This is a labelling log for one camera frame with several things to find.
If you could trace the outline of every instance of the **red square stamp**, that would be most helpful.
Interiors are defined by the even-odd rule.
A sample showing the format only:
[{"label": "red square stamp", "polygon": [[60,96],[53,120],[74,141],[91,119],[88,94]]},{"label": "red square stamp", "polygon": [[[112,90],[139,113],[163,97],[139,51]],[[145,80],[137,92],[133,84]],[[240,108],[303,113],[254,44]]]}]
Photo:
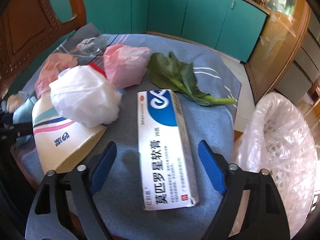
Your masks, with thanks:
[{"label": "red square stamp", "polygon": [[182,200],[182,201],[188,200],[188,194],[181,195],[181,200]]}]

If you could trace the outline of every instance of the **white swirl logo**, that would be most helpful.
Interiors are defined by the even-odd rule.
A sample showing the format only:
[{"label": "white swirl logo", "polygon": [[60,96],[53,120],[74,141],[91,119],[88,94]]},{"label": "white swirl logo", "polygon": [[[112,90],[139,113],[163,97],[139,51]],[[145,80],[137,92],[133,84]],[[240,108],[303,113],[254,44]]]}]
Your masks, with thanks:
[{"label": "white swirl logo", "polygon": [[155,109],[164,109],[169,105],[169,100],[164,97],[164,93],[166,93],[166,90],[161,90],[160,93],[156,93],[155,91],[150,91],[150,94],[155,96],[155,98],[152,98],[150,101],[150,105]]}]

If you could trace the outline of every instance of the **blue gripper pad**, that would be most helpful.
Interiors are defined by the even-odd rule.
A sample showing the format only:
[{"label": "blue gripper pad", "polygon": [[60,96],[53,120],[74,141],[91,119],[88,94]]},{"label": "blue gripper pad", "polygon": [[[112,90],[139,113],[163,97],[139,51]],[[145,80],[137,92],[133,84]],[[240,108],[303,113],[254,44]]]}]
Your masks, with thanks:
[{"label": "blue gripper pad", "polygon": [[117,146],[115,143],[112,143],[108,147],[104,156],[101,158],[100,162],[96,166],[94,172],[91,175],[91,187],[90,193],[93,196],[95,193],[99,192],[109,174],[109,171],[116,159],[117,156]]},{"label": "blue gripper pad", "polygon": [[224,174],[213,157],[215,153],[212,152],[205,141],[201,141],[198,146],[198,154],[214,189],[223,195],[227,187],[224,182]]}]

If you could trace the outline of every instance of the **leaf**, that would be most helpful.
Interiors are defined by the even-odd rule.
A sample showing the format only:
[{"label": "leaf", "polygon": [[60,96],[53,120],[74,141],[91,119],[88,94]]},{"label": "leaf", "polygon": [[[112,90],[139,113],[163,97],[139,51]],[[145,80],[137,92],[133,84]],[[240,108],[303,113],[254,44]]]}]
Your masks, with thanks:
[{"label": "leaf", "polygon": [[193,63],[181,62],[172,51],[168,57],[162,53],[153,53],[147,66],[150,81],[162,89],[171,89],[184,93],[202,106],[233,104],[235,99],[214,98],[201,92],[197,87],[197,78],[193,72]]}]

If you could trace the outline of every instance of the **pink plastic bag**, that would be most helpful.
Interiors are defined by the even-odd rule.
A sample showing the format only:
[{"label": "pink plastic bag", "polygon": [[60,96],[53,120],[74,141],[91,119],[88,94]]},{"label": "pink plastic bag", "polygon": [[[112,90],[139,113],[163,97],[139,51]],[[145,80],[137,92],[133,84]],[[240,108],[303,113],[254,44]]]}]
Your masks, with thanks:
[{"label": "pink plastic bag", "polygon": [[35,84],[38,99],[43,93],[50,93],[49,84],[58,79],[58,74],[61,71],[77,65],[78,61],[76,57],[63,53],[50,54],[47,57]]},{"label": "pink plastic bag", "polygon": [[106,49],[103,55],[107,80],[116,88],[139,85],[147,71],[151,50],[116,44]]}]

